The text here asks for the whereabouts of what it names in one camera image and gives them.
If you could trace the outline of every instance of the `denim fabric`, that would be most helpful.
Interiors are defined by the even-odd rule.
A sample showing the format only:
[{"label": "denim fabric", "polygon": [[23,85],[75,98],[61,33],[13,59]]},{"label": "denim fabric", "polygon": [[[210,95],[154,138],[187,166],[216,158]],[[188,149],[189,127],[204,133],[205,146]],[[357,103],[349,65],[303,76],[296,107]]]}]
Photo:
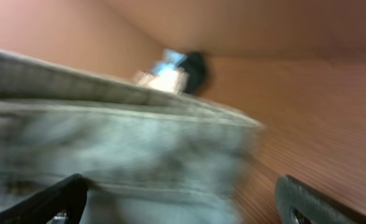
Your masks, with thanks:
[{"label": "denim fabric", "polygon": [[96,186],[81,223],[239,223],[234,183],[260,127],[225,106],[0,51],[0,211],[78,172]]}]

